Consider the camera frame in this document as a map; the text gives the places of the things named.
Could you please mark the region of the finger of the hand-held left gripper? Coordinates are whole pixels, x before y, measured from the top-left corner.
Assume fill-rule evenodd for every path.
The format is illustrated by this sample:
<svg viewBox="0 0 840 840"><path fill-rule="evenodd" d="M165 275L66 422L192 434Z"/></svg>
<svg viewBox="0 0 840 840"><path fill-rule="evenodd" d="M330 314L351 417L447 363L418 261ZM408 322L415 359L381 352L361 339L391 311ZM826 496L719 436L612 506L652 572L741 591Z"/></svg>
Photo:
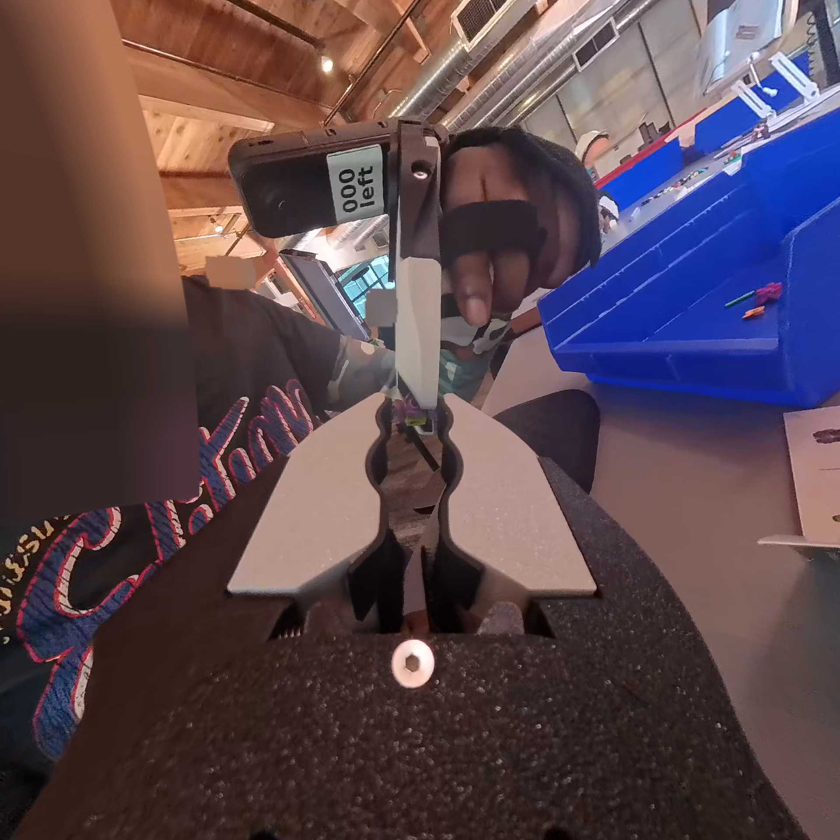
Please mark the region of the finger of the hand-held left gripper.
<svg viewBox="0 0 840 840"><path fill-rule="evenodd" d="M425 410L438 403L442 276L435 259L421 259L421 407Z"/></svg>
<svg viewBox="0 0 840 840"><path fill-rule="evenodd" d="M402 388L423 405L422 279L415 259L395 263L395 368Z"/></svg>

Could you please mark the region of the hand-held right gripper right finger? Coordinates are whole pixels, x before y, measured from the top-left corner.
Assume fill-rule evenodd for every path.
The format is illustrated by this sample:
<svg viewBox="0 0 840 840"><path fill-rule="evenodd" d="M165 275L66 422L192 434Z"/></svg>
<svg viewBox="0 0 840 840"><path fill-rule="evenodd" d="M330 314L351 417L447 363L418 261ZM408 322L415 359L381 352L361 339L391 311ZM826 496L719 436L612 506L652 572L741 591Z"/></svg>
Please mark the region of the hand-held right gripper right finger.
<svg viewBox="0 0 840 840"><path fill-rule="evenodd" d="M427 530L438 624L481 624L498 604L591 599L597 584L539 457L456 395L440 405L442 496Z"/></svg>

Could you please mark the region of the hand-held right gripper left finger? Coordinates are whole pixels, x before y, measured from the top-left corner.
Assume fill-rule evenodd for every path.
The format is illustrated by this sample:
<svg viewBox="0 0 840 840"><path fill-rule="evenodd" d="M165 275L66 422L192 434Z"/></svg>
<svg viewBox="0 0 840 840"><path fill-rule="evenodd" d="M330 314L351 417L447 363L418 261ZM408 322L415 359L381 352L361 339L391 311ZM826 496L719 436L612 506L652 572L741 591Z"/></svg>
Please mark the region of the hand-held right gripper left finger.
<svg viewBox="0 0 840 840"><path fill-rule="evenodd" d="M392 401L375 393L290 454L227 583L307 614L332 603L346 624L398 624L398 546L382 495Z"/></svg>

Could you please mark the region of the person's left forearm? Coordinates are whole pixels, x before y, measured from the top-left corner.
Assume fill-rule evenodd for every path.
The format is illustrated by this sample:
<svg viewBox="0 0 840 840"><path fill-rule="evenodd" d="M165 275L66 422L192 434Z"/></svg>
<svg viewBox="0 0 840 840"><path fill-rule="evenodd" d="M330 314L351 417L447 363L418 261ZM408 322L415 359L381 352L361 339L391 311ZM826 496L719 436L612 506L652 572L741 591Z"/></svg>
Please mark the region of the person's left forearm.
<svg viewBox="0 0 840 840"><path fill-rule="evenodd" d="M438 385L440 395L456 394L471 403L488 375L490 362L508 336L511 321L524 313L494 311L480 328L470 327L461 316L442 321ZM328 383L325 407L341 412L381 392L401 400L396 352L374 343L342 337L339 353Z"/></svg>

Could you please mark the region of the grey desk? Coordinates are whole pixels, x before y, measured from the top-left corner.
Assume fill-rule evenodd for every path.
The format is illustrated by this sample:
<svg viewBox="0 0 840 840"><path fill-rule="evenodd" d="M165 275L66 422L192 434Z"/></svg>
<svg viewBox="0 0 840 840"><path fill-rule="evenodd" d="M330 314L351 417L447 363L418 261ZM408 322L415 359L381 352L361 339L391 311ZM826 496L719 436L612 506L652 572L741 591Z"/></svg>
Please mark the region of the grey desk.
<svg viewBox="0 0 840 840"><path fill-rule="evenodd" d="M801 531L783 408L594 384L561 371L535 329L511 344L484 411L576 388L602 413L594 499L686 605L806 834L838 838L838 562L759 545Z"/></svg>

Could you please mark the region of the person's left hand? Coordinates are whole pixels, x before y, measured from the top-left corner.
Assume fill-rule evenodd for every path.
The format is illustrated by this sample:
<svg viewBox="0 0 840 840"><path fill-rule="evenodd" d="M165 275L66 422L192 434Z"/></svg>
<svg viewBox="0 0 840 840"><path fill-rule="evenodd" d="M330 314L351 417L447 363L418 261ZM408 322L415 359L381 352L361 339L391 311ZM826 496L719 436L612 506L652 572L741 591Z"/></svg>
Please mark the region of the person's left hand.
<svg viewBox="0 0 840 840"><path fill-rule="evenodd" d="M601 253L597 197L583 164L521 129L478 129L444 150L439 201L443 263L474 328L510 316Z"/></svg>

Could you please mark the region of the black wrist rest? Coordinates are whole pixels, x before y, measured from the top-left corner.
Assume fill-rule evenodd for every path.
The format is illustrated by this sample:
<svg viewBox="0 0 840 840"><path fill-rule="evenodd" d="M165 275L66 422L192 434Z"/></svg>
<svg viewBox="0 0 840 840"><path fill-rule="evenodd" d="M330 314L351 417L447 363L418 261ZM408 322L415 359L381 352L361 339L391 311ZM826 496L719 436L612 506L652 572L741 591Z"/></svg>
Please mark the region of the black wrist rest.
<svg viewBox="0 0 840 840"><path fill-rule="evenodd" d="M542 395L494 416L539 457L551 459L585 493L592 491L601 411L581 390Z"/></svg>

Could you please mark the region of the blue storage bin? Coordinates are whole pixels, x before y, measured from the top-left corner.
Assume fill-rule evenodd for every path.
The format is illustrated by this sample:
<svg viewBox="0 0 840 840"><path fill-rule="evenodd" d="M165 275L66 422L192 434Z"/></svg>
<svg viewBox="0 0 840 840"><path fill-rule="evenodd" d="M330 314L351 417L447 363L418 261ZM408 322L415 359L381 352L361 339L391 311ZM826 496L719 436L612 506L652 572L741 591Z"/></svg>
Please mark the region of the blue storage bin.
<svg viewBox="0 0 840 840"><path fill-rule="evenodd" d="M674 181L683 168L683 151L678 139L652 143L605 179L599 189L624 212L663 184Z"/></svg>
<svg viewBox="0 0 840 840"><path fill-rule="evenodd" d="M538 304L562 371L814 408L839 385L839 117L746 152ZM761 318L724 304L770 282Z"/></svg>

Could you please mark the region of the instruction booklet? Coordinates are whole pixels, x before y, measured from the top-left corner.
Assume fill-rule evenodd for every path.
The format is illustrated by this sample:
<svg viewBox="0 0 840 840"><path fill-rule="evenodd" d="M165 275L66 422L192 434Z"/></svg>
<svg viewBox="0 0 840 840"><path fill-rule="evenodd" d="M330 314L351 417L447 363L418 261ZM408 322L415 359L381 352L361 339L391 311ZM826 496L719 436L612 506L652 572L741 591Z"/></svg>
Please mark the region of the instruction booklet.
<svg viewBox="0 0 840 840"><path fill-rule="evenodd" d="M764 537L758 544L838 563L839 407L786 413L784 431L802 534Z"/></svg>

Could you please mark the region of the pile of toy brick pieces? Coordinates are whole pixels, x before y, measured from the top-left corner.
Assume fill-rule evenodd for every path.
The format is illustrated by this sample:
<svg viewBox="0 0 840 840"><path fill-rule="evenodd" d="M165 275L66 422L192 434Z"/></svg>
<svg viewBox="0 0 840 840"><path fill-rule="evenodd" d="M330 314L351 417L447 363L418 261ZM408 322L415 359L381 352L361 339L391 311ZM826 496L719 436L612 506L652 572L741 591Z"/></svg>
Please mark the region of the pile of toy brick pieces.
<svg viewBox="0 0 840 840"><path fill-rule="evenodd" d="M777 303L784 290L783 283L779 281L770 282L758 289L750 290L741 294L724 304L724 308L734 309L741 305L747 306L741 315L744 321L751 321L761 318L769 305Z"/></svg>

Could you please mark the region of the silver ceiling air duct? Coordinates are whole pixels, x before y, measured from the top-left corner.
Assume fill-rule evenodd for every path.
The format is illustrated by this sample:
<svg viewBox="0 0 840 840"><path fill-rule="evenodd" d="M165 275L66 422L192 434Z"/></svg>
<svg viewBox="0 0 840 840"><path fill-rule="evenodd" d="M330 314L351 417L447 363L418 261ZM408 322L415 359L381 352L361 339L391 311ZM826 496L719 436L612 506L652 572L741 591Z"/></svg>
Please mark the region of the silver ceiling air duct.
<svg viewBox="0 0 840 840"><path fill-rule="evenodd" d="M431 115L537 4L533 1L460 2L451 15L452 36L444 50L423 64L407 93L384 111L382 117ZM522 50L527 53L527 59L531 55L540 56L578 25L588 29L619 4L554 2L528 31Z"/></svg>

